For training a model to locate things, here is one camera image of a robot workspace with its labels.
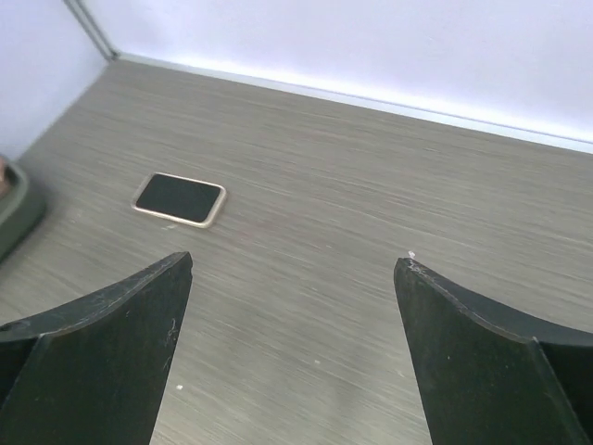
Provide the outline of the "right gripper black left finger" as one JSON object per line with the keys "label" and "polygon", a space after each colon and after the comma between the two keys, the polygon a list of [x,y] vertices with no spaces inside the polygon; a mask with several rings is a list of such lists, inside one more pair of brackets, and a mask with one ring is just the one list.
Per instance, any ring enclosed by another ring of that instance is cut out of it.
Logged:
{"label": "right gripper black left finger", "polygon": [[1,327],[4,444],[147,444],[192,284],[177,252]]}

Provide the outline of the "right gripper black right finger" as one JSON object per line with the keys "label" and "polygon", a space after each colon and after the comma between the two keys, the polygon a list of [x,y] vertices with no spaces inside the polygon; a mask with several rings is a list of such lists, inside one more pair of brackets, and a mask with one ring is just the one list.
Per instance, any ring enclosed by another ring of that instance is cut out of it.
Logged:
{"label": "right gripper black right finger", "polygon": [[589,444],[592,336],[410,258],[394,285],[434,444]]}

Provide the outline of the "black smartphone gold edge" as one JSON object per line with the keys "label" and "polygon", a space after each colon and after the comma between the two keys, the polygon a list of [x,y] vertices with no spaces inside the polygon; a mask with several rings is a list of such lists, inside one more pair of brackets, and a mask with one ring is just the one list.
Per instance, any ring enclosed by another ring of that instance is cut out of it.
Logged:
{"label": "black smartphone gold edge", "polygon": [[148,175],[132,198],[132,208],[173,223],[209,228],[228,197],[225,187],[165,172]]}

